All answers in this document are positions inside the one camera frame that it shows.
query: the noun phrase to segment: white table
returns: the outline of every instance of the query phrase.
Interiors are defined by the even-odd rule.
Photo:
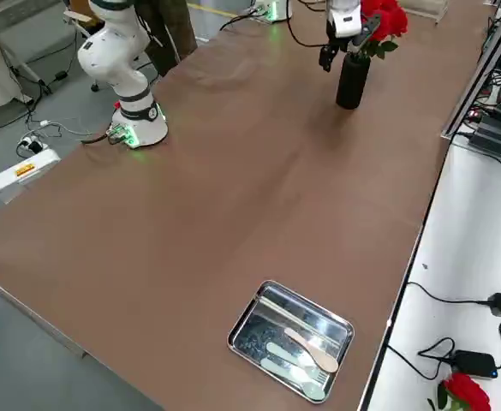
[[[409,281],[446,299],[482,300],[501,292],[501,164],[450,148]],[[490,353],[499,364],[500,322],[487,307],[436,302],[410,285],[390,345],[427,375],[437,362],[416,353],[441,337],[454,338],[456,349]],[[369,410],[428,410],[426,399],[436,401],[436,385],[449,370],[441,366],[437,382],[429,382],[387,350]],[[501,370],[497,379],[479,382],[492,409],[501,410]]]

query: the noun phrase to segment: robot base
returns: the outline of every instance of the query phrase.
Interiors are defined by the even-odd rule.
[[[110,131],[124,134],[124,144],[130,148],[150,146],[164,139],[168,126],[162,112],[152,122],[148,120],[130,120],[117,110],[111,121]]]
[[[264,15],[256,17],[257,20],[267,23],[275,23],[277,21],[286,21],[286,3],[288,2],[289,15],[292,17],[292,2],[291,0],[257,0],[254,7],[259,7],[265,11]]]

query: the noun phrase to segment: wooden spoon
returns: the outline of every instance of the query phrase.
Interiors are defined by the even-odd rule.
[[[292,338],[298,344],[300,344],[308,353],[313,357],[317,366],[325,370],[326,372],[336,372],[339,365],[334,357],[325,353],[322,349],[316,348],[306,341],[300,334],[292,330],[291,328],[285,328],[284,334]]]

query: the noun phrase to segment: orange label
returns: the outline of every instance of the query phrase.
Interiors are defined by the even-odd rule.
[[[35,168],[33,164],[26,164],[23,167],[20,167],[18,170],[16,170],[16,177],[23,176],[26,174],[28,171],[31,171]]]

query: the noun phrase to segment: plastic spoon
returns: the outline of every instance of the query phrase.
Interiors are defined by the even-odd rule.
[[[298,384],[303,393],[314,401],[322,401],[325,399],[326,395],[320,385],[313,382],[309,376],[303,371],[301,368],[297,366],[292,366],[291,371],[285,370],[281,366],[278,366],[273,361],[268,358],[264,358],[260,362],[261,366],[264,367],[267,371],[272,372],[273,374],[277,374],[279,377],[283,377],[292,381],[294,384]]]

